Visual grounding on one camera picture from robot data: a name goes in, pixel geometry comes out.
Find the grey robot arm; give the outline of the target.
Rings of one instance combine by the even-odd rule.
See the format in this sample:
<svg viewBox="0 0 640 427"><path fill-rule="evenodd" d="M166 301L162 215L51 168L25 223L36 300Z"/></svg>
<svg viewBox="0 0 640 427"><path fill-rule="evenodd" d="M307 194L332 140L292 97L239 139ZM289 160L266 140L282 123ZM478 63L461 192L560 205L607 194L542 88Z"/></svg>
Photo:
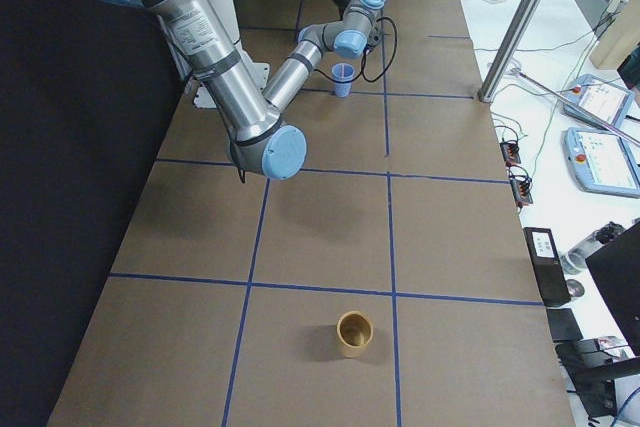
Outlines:
<svg viewBox="0 0 640 427"><path fill-rule="evenodd" d="M209 0L103 0L160 16L218 109L229 157L241 172L284 180L302 167L307 144L263 97Z"/></svg>
<svg viewBox="0 0 640 427"><path fill-rule="evenodd" d="M267 103L283 112L326 53L353 60L375 46L380 37L378 20L386 1L334 0L340 19L300 30L295 49L262 91Z"/></svg>

